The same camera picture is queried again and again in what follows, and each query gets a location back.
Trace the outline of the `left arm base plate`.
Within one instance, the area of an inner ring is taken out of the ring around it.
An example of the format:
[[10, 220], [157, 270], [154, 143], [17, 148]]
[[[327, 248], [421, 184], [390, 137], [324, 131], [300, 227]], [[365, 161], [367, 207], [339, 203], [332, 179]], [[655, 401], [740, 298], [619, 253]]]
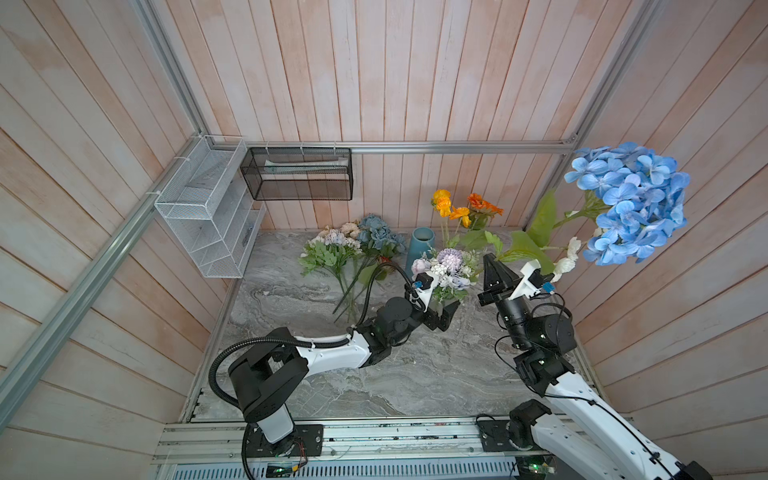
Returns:
[[323, 439], [322, 424], [298, 424], [286, 438], [271, 444], [258, 426], [249, 424], [242, 452], [246, 458], [316, 457], [321, 455]]

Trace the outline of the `teal ceramic vase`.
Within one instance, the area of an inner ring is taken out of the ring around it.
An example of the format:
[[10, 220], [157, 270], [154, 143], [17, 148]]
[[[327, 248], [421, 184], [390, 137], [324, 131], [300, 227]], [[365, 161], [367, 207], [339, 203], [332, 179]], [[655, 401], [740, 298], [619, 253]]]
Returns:
[[412, 266], [417, 259], [428, 254], [435, 246], [435, 233], [429, 227], [416, 228], [410, 238], [406, 257], [405, 271], [413, 275]]

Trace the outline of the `yellow poppy flower stem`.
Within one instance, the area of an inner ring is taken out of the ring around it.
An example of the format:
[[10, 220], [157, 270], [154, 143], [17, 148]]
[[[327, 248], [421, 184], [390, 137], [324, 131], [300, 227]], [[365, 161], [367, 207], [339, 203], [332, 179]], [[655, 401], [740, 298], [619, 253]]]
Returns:
[[456, 207], [448, 190], [437, 190], [432, 197], [431, 205], [440, 217], [439, 231], [444, 247], [453, 247], [458, 242], [460, 230], [470, 227], [470, 210], [467, 207]]

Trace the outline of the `orange gerbera flower stem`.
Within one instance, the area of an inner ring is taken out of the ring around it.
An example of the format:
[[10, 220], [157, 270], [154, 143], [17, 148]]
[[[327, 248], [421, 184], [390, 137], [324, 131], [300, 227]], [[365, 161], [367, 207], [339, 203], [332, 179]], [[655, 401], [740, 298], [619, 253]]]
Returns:
[[460, 242], [467, 249], [480, 249], [486, 243], [486, 228], [496, 216], [504, 210], [485, 200], [481, 195], [472, 193], [468, 197], [468, 215], [461, 220], [466, 232]]

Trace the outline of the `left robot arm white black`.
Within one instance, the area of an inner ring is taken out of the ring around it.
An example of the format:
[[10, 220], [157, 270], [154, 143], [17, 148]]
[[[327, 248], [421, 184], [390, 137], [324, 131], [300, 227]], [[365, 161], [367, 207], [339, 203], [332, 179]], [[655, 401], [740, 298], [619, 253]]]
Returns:
[[211, 364], [209, 385], [238, 407], [246, 423], [258, 427], [268, 445], [277, 446], [296, 437], [286, 402], [305, 378], [376, 365], [421, 326], [447, 331], [458, 307], [453, 302], [438, 312], [397, 297], [341, 336], [299, 338], [278, 328], [221, 352]]

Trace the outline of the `dusty blue flower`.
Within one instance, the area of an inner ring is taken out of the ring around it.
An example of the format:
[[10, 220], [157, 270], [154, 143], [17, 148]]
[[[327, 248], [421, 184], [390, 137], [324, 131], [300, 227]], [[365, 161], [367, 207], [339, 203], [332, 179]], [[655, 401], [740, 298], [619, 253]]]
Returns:
[[337, 303], [333, 313], [336, 314], [343, 303], [346, 303], [346, 306], [336, 319], [339, 319], [344, 312], [353, 313], [356, 300], [362, 294], [362, 292], [354, 294], [357, 283], [365, 290], [372, 278], [385, 279], [389, 268], [382, 267], [376, 275], [373, 275], [375, 267], [381, 262], [391, 261], [406, 250], [404, 237], [394, 232], [380, 216], [375, 214], [367, 215], [357, 222], [347, 222], [340, 227], [340, 231], [361, 245], [363, 258], [361, 264], [355, 266], [351, 284], [342, 288], [342, 299]]

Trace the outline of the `blue hydrangea flower stem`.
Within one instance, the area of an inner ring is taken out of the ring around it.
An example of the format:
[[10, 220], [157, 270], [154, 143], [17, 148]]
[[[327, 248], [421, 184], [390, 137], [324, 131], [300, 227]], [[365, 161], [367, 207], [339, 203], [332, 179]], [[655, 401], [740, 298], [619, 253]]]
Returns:
[[569, 243], [553, 244], [553, 232], [576, 219], [588, 219], [595, 230], [589, 239], [580, 239], [578, 261], [596, 266], [621, 265], [629, 259], [640, 263], [687, 225], [684, 206], [690, 175], [674, 158], [645, 146], [629, 142], [580, 149], [563, 180], [584, 194], [583, 205], [559, 213], [555, 194], [545, 194], [528, 228], [511, 235], [510, 248], [501, 253], [503, 262], [538, 260], [544, 274], [553, 274], [554, 263], [565, 256]]

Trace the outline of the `pink purple mixed bouquet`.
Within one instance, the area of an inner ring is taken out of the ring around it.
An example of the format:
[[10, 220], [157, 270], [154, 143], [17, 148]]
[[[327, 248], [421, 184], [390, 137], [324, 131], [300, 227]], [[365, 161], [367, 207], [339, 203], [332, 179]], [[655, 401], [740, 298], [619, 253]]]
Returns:
[[412, 278], [415, 280], [417, 274], [430, 272], [439, 282], [436, 291], [438, 305], [447, 305], [456, 300], [461, 302], [478, 280], [481, 272], [480, 260], [480, 253], [474, 250], [433, 250], [414, 262]]

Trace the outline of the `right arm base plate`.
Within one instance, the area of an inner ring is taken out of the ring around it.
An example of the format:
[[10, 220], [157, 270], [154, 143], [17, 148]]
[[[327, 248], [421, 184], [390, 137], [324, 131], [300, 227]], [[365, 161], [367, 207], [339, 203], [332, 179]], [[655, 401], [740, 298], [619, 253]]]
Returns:
[[486, 453], [543, 451], [532, 433], [516, 421], [500, 420], [481, 414], [475, 419], [482, 449]]

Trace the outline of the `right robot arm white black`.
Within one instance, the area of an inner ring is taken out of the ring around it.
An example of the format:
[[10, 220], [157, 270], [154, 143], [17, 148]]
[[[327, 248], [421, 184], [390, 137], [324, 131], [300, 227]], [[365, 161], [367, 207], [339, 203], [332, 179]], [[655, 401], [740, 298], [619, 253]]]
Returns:
[[500, 443], [537, 448], [585, 479], [708, 479], [699, 463], [683, 463], [621, 417], [566, 360], [576, 346], [570, 311], [536, 316], [529, 300], [553, 290], [538, 261], [514, 272], [495, 255], [483, 258], [481, 305], [494, 305], [519, 350], [513, 368], [535, 399], [509, 413]]

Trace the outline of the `white ranunculus flower stem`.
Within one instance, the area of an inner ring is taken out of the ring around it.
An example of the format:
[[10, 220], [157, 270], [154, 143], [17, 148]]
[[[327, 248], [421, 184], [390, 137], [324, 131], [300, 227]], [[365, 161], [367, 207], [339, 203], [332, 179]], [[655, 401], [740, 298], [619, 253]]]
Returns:
[[581, 248], [582, 241], [577, 237], [572, 237], [565, 248], [565, 256], [554, 263], [552, 283], [558, 282], [564, 274], [571, 272], [575, 268]]

